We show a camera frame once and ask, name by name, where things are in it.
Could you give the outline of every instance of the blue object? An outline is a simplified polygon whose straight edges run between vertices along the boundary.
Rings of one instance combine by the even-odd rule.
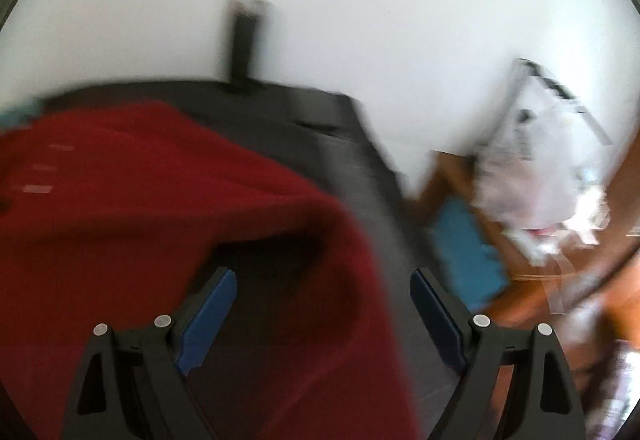
[[[238,295],[236,274],[226,271],[185,328],[180,338],[180,354],[175,361],[184,376],[199,368],[220,331]]]
[[[0,112],[0,131],[13,130],[42,115],[42,103],[39,99],[30,99],[26,103],[13,106]]]
[[[430,231],[449,287],[471,312],[507,287],[497,251],[482,241],[475,217],[461,198],[447,197]]]
[[[467,362],[462,351],[460,330],[453,322],[446,306],[434,293],[431,285],[419,270],[409,280],[409,292],[422,322],[429,331],[440,358],[456,373],[464,373]]]

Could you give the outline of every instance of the white plastic bag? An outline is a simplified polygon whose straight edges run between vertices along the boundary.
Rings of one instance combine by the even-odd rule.
[[[578,192],[563,101],[529,77],[476,164],[474,205],[515,229],[571,218]]]

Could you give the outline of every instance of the red towel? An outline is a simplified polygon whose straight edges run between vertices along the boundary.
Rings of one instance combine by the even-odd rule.
[[[171,312],[217,243],[310,235],[278,323],[264,439],[415,439],[367,247],[338,202],[160,103],[71,110],[0,138],[0,376],[58,438],[92,328]]]

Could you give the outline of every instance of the teal cloth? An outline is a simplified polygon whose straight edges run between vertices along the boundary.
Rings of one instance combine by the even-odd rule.
[[[449,288],[471,312],[484,308],[509,279],[495,248],[484,243],[465,201],[449,196],[430,229]]]
[[[28,124],[42,115],[40,99],[30,99],[20,105],[0,111],[0,131],[12,130]]]

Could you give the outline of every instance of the blue gripper pad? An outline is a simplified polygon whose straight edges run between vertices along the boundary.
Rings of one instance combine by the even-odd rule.
[[[409,292],[440,358],[447,366],[464,373],[468,368],[462,350],[462,335],[446,306],[439,300],[420,270],[415,270],[409,281]]]
[[[236,274],[225,271],[180,335],[180,350],[175,364],[184,376],[192,368],[202,366],[237,294]]]

